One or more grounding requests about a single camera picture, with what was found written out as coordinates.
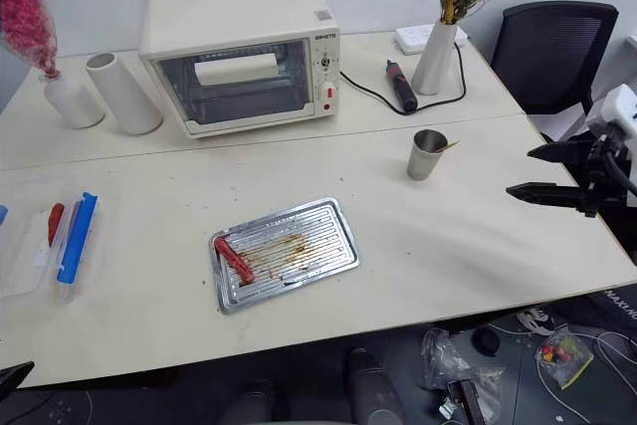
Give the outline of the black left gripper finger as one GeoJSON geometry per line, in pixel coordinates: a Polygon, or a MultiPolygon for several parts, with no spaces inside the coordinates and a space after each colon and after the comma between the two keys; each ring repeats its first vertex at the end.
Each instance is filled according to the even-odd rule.
{"type": "Polygon", "coordinates": [[[0,398],[8,397],[25,380],[34,368],[33,361],[27,361],[0,370],[0,398]]]}

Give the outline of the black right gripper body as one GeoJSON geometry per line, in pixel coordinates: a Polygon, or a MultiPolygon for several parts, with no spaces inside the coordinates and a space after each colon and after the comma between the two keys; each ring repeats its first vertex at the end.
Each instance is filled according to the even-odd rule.
{"type": "Polygon", "coordinates": [[[581,213],[592,218],[598,213],[619,214],[629,211],[629,192],[611,177],[604,161],[595,159],[592,162],[592,171],[589,171],[587,156],[597,138],[592,133],[582,133],[573,139],[583,142],[581,151],[584,159],[572,168],[571,174],[582,189],[594,193],[594,198],[586,201],[581,213]]]}

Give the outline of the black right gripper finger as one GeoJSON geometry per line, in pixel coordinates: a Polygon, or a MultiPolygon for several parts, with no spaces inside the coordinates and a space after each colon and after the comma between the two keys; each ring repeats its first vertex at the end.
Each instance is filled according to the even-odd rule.
{"type": "Polygon", "coordinates": [[[506,188],[506,192],[526,203],[575,209],[582,212],[584,192],[576,186],[527,182],[506,188]]]}
{"type": "Polygon", "coordinates": [[[527,156],[546,162],[561,163],[573,177],[585,177],[589,152],[589,140],[568,140],[540,145],[530,150],[527,156]]]}

